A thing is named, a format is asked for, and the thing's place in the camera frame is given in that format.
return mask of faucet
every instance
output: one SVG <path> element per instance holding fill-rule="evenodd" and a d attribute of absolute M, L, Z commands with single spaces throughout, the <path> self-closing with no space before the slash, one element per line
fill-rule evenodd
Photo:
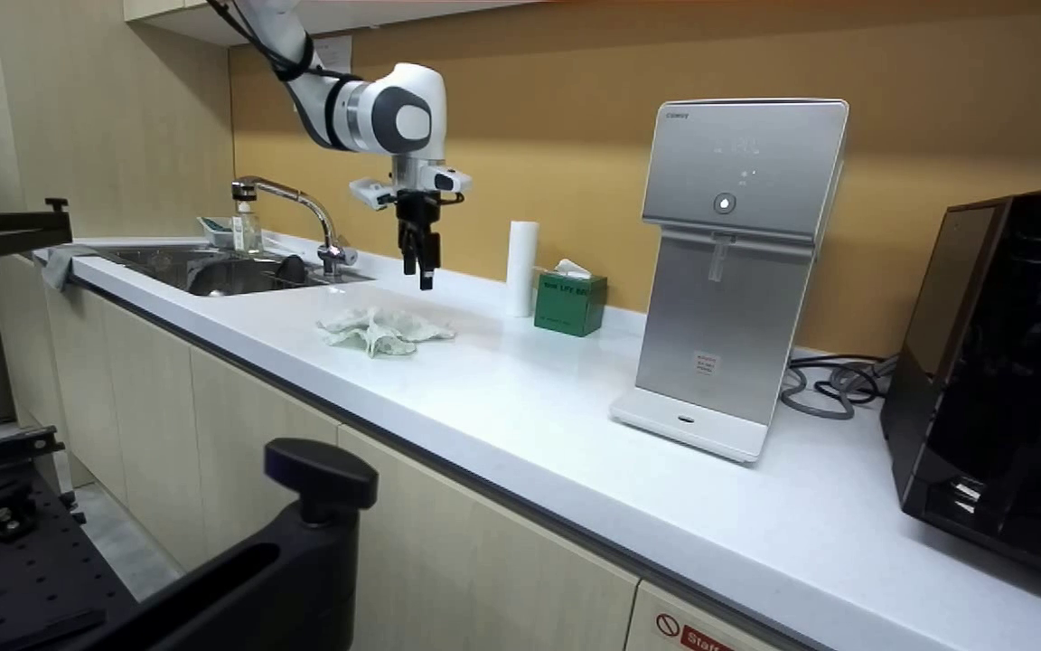
<path fill-rule="evenodd" d="M 259 191 L 288 199 L 296 205 L 305 205 L 313 224 L 322 228 L 324 243 L 317 246 L 317 262 L 324 263 L 324 276 L 340 263 L 355 263 L 355 251 L 346 246 L 346 239 L 335 233 L 329 211 L 310 199 L 307 191 L 296 191 L 288 185 L 279 185 L 271 177 L 232 177 L 232 199 L 234 202 L 253 202 Z"/>

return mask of robotic arm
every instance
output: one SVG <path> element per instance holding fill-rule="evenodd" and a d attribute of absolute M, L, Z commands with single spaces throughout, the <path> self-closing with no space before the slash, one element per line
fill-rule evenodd
<path fill-rule="evenodd" d="M 442 216 L 442 205 L 461 202 L 470 185 L 465 175 L 445 168 L 445 81 L 408 61 L 377 85 L 332 71 L 313 54 L 293 5 L 211 0 L 271 61 L 310 140 L 344 151 L 387 151 L 395 159 L 389 182 L 355 182 L 351 191 L 373 211 L 399 211 L 405 276 L 418 271 L 418 288 L 429 288 L 434 267 L 442 267 L 442 237 L 429 224 Z"/>

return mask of wall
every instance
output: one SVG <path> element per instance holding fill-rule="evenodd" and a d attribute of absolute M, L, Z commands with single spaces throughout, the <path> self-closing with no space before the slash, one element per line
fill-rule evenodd
<path fill-rule="evenodd" d="M 124 26 L 119 0 L 0 0 L 0 211 L 76 237 L 194 233 L 226 205 L 226 54 Z"/>
<path fill-rule="evenodd" d="M 652 120 L 664 97 L 835 95 L 851 159 L 798 345 L 893 351 L 945 205 L 1041 188 L 1041 5 L 571 0 L 355 36 L 355 64 L 445 71 L 449 163 L 473 175 L 445 214 L 445 267 L 504 280 L 505 221 L 542 221 L 542 263 L 575 256 L 610 304 L 646 306 L 657 233 L 640 221 Z M 395 216 L 351 202 L 379 156 L 307 144 L 253 52 L 232 54 L 234 175 L 310 188 L 364 251 Z M 288 205 L 265 221 L 310 233 Z"/>

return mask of red label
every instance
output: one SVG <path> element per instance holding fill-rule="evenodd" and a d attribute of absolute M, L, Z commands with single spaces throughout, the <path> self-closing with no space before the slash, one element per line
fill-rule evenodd
<path fill-rule="evenodd" d="M 713 642 L 690 625 L 678 630 L 678 649 L 688 649 L 688 651 L 730 651 L 726 645 L 718 645 L 718 642 Z"/>

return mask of paper towel roll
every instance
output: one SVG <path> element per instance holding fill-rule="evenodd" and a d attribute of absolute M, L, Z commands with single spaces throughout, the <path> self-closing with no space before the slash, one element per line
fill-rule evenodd
<path fill-rule="evenodd" d="M 505 315 L 531 315 L 534 221 L 510 221 Z"/>

